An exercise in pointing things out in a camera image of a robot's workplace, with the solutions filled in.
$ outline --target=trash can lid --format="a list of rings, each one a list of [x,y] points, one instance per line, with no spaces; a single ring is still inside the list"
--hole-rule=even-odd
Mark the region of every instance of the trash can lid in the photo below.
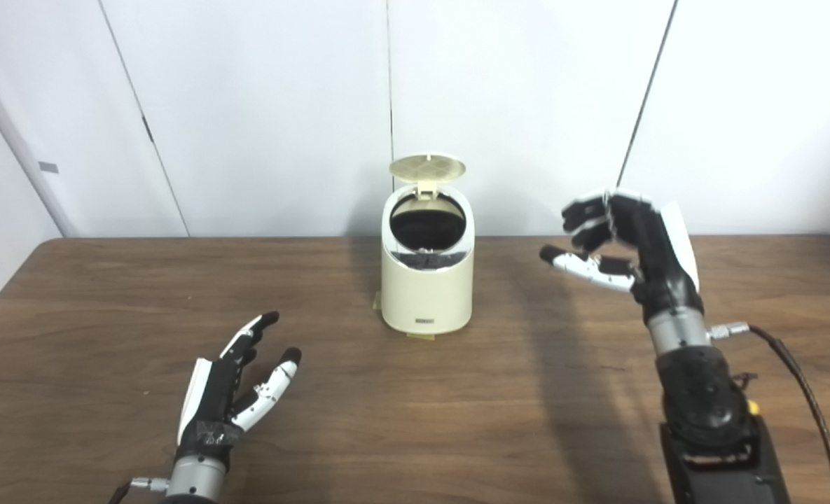
[[[464,175],[465,163],[440,154],[417,154],[395,160],[390,164],[389,172],[409,184],[448,182]]]

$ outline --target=robotic hand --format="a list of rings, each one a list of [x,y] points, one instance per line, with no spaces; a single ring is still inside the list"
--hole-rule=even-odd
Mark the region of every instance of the robotic hand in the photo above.
[[[562,212],[565,232],[581,252],[545,246],[540,258],[591,283],[629,291],[642,306],[664,389],[660,427],[679,504],[787,504],[766,424],[752,414],[712,339],[748,330],[744,323],[704,325],[696,259],[679,207],[657,210],[622,190],[583,198]],[[590,256],[607,242],[638,252],[638,265]]]
[[[277,322],[277,317],[272,311],[252,319],[217,360],[197,359],[181,408],[172,478],[135,478],[116,490],[111,504],[121,501],[130,487],[164,491],[161,504],[219,501],[232,447],[277,404],[302,358],[299,349],[288,348],[267,381],[235,399],[241,373],[256,357],[262,330]]]

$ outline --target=wooden table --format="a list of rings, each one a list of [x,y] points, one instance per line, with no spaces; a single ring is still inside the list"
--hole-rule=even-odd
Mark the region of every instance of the wooden table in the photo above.
[[[194,358],[281,311],[261,376],[303,349],[233,452],[223,503],[670,503],[639,307],[479,239],[468,328],[435,342],[372,310],[376,239],[61,239],[0,294],[0,502],[104,503],[168,476]],[[830,424],[830,238],[697,238],[709,322],[785,340]],[[798,387],[751,335],[722,342],[773,430],[795,504],[830,502]],[[125,504],[152,503],[134,493]]]

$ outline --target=open lid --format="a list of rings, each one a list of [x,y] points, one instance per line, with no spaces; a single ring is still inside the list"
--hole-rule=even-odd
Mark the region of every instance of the open lid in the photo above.
[[[437,182],[454,181],[465,173],[465,163],[440,154],[417,154],[395,160],[389,172],[397,179],[417,184],[418,199],[434,199]]]

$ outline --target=trash can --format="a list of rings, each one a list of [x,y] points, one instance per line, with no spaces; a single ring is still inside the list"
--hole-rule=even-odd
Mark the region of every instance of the trash can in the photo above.
[[[389,167],[408,185],[383,207],[380,309],[390,328],[439,335],[471,316],[473,214],[464,195],[442,182],[465,172],[453,157],[421,154]]]

